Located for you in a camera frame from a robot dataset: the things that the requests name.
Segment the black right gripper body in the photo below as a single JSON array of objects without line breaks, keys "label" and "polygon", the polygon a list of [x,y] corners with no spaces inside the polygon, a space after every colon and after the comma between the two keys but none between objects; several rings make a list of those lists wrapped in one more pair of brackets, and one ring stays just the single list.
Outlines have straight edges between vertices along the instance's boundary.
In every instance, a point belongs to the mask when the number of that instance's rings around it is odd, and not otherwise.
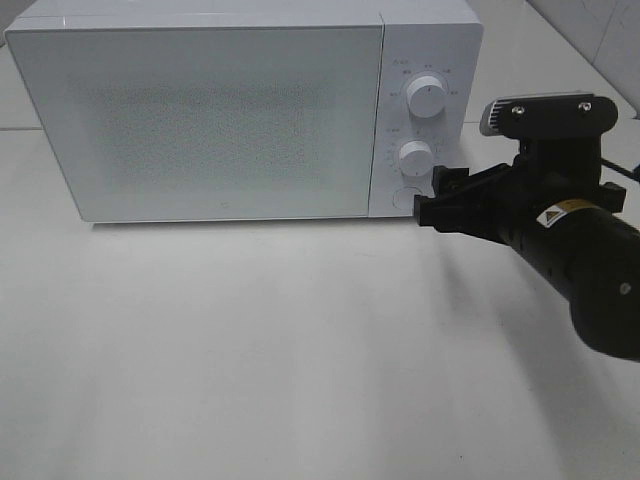
[{"label": "black right gripper body", "polygon": [[540,157],[518,154],[512,165],[498,164],[469,177],[469,212],[464,232],[508,244],[509,229],[534,220],[556,203],[586,200],[611,213],[620,213],[627,189],[601,181],[602,165],[595,158]]}]

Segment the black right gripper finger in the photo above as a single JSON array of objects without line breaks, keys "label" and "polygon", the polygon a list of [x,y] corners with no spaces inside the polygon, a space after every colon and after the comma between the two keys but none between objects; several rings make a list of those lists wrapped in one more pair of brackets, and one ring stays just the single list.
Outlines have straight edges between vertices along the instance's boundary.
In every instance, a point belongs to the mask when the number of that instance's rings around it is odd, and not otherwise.
[{"label": "black right gripper finger", "polygon": [[478,234],[477,212],[478,207],[460,195],[415,195],[413,200],[413,218],[417,224],[440,233]]},{"label": "black right gripper finger", "polygon": [[435,196],[442,196],[457,190],[469,177],[468,168],[448,168],[437,165],[433,169],[432,189]]}]

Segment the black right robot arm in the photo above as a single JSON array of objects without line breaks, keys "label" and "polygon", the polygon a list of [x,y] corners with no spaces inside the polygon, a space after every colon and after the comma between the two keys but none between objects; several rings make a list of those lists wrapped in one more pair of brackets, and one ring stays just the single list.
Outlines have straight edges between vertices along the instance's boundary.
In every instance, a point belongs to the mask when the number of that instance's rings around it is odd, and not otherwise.
[{"label": "black right robot arm", "polygon": [[510,247],[568,301],[588,347],[639,359],[639,231],[618,216],[624,187],[520,161],[476,174],[438,166],[434,191],[414,198],[420,226]]}]

